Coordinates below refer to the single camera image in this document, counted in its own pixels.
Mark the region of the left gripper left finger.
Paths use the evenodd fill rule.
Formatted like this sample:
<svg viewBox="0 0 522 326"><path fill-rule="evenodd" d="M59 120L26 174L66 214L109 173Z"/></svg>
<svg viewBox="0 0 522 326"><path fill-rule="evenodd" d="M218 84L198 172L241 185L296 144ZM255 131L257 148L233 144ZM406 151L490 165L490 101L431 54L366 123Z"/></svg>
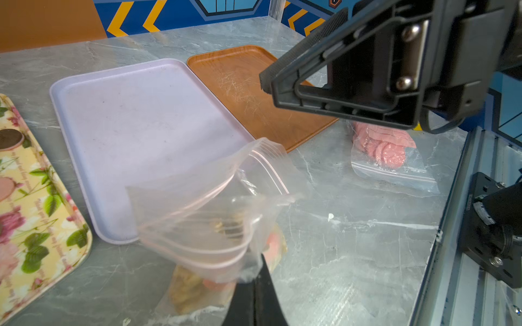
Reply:
<svg viewBox="0 0 522 326"><path fill-rule="evenodd" d="M254 314L254 283L238 283L232 296L228 312L222 326L253 326Z"/></svg>

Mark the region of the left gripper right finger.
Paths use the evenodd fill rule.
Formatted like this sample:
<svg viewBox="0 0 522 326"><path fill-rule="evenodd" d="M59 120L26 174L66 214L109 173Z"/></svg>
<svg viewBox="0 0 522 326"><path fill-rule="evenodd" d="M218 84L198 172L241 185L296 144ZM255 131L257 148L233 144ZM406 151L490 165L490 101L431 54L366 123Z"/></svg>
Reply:
<svg viewBox="0 0 522 326"><path fill-rule="evenodd" d="M265 256L262 268L254 281L254 325L288 326L275 291Z"/></svg>

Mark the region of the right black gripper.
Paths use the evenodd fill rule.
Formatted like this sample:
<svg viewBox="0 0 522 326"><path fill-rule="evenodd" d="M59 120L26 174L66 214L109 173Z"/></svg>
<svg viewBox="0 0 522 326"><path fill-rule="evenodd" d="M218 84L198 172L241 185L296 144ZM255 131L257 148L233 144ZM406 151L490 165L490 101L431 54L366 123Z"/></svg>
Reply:
<svg viewBox="0 0 522 326"><path fill-rule="evenodd" d="M359 1L259 78L278 108L407 130L476 114L497 71L521 77L520 1Z"/></svg>

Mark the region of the ziploc bag mixed cookies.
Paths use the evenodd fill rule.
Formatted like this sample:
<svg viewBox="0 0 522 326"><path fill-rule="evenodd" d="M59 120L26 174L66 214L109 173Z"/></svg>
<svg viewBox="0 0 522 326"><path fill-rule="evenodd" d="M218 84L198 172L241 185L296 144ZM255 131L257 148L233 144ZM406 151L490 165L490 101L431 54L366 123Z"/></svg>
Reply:
<svg viewBox="0 0 522 326"><path fill-rule="evenodd" d="M126 192L141 243L175 264L159 308L189 315L226 306L237 284L276 269L288 249L277 218L309 183L283 145L261 138Z"/></svg>

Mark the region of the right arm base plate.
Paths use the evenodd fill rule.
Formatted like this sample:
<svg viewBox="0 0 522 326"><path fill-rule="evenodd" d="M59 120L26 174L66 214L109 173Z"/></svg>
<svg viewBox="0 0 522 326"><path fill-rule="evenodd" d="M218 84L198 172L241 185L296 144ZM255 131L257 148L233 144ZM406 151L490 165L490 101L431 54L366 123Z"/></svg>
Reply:
<svg viewBox="0 0 522 326"><path fill-rule="evenodd" d="M484 173L472 177L459 249L513 289L521 288L521 184L504 187Z"/></svg>

